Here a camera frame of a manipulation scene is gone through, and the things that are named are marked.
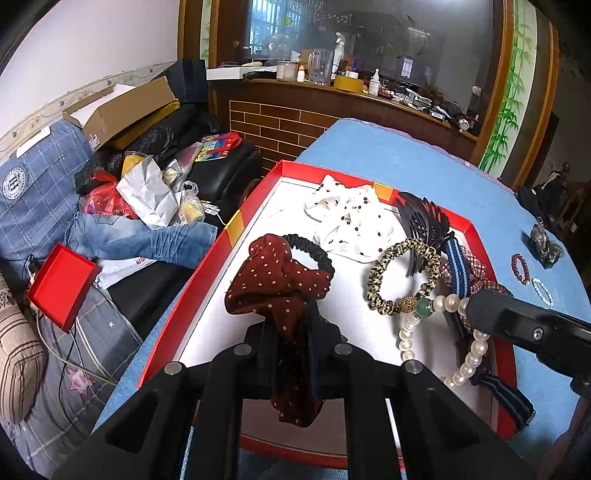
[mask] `jeans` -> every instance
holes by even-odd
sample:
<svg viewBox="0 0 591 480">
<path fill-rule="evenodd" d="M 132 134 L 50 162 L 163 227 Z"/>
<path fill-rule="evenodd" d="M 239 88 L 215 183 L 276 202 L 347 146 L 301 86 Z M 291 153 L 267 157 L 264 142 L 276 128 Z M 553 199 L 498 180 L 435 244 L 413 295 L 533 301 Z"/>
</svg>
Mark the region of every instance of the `jeans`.
<svg viewBox="0 0 591 480">
<path fill-rule="evenodd" d="M 197 268 L 217 229 L 203 222 L 150 230 L 141 220 L 77 212 L 64 243 L 90 260 L 144 257 Z"/>
</svg>

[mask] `white beaded bracelet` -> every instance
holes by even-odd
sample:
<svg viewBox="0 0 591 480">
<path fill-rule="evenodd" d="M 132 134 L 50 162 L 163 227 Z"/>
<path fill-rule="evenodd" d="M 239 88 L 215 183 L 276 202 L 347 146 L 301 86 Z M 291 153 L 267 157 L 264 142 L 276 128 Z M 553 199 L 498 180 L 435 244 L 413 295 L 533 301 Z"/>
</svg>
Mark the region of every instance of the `white beaded bracelet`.
<svg viewBox="0 0 591 480">
<path fill-rule="evenodd" d="M 419 300 L 414 311 L 409 313 L 406 320 L 404 320 L 402 329 L 398 333 L 400 337 L 398 348 L 402 351 L 402 361 L 413 360 L 415 358 L 415 354 L 411 350 L 413 347 L 411 339 L 413 338 L 413 331 L 421 323 L 423 318 L 428 317 L 433 312 L 443 312 L 444 310 L 450 313 L 458 312 L 460 315 L 466 316 L 466 307 L 469 300 L 468 297 L 460 299 L 455 293 L 447 297 L 445 295 L 439 295 L 434 300 Z M 487 340 L 490 338 L 488 333 L 475 329 L 472 335 L 474 341 L 470 345 L 470 352 L 466 355 L 464 363 L 450 377 L 440 377 L 440 380 L 450 388 L 466 383 L 468 378 L 474 375 L 476 368 L 482 362 L 482 357 L 488 350 Z"/>
<path fill-rule="evenodd" d="M 534 286 L 535 292 L 538 294 L 538 297 L 540 297 L 540 300 L 543 301 L 548 307 L 553 307 L 554 300 L 552 299 L 552 294 L 550 293 L 550 290 L 548 290 L 548 287 L 546 287 L 546 285 L 544 285 L 539 278 L 532 278 L 531 284 Z M 544 290 L 546 295 L 548 295 L 548 300 L 544 298 L 542 292 L 540 291 L 540 288 Z"/>
</svg>

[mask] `metal screw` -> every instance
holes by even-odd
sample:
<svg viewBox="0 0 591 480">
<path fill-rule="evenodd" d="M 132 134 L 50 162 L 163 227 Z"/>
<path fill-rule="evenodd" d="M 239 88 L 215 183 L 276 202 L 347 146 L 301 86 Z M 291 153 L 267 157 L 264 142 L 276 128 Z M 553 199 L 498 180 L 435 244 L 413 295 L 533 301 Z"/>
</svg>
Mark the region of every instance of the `metal screw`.
<svg viewBox="0 0 591 480">
<path fill-rule="evenodd" d="M 252 347 L 248 343 L 240 343 L 234 347 L 234 353 L 238 356 L 245 356 L 252 352 Z"/>
<path fill-rule="evenodd" d="M 183 369 L 183 364 L 180 362 L 170 362 L 164 367 L 164 373 L 167 375 L 176 375 Z"/>
<path fill-rule="evenodd" d="M 353 347 L 348 343 L 337 343 L 335 345 L 335 353 L 337 355 L 349 355 L 353 351 Z"/>
<path fill-rule="evenodd" d="M 536 328 L 531 334 L 531 337 L 534 339 L 534 342 L 539 342 L 540 340 L 542 340 L 543 336 L 544 331 L 540 327 Z"/>
<path fill-rule="evenodd" d="M 419 374 L 423 371 L 423 364 L 418 360 L 408 360 L 404 362 L 404 369 L 413 375 Z"/>
</svg>

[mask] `white paper bag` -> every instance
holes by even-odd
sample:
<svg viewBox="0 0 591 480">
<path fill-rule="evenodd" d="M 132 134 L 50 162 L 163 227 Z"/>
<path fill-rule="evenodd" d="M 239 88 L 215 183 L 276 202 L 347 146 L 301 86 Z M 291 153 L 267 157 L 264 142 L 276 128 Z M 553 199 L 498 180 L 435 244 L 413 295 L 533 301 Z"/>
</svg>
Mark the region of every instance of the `white paper bag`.
<svg viewBox="0 0 591 480">
<path fill-rule="evenodd" d="M 152 230 L 168 226 L 178 210 L 178 201 L 162 180 L 153 157 L 146 157 L 129 170 L 117 184 L 117 191 Z"/>
</svg>

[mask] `gold bead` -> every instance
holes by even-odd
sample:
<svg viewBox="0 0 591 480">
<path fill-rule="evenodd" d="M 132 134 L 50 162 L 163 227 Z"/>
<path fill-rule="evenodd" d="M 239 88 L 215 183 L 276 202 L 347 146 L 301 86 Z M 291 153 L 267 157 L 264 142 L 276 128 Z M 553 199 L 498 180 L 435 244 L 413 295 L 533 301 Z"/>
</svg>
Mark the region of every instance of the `gold bead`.
<svg viewBox="0 0 591 480">
<path fill-rule="evenodd" d="M 402 300 L 400 300 L 400 311 L 403 313 L 410 313 L 414 310 L 416 304 L 417 299 L 407 295 Z"/>
</svg>

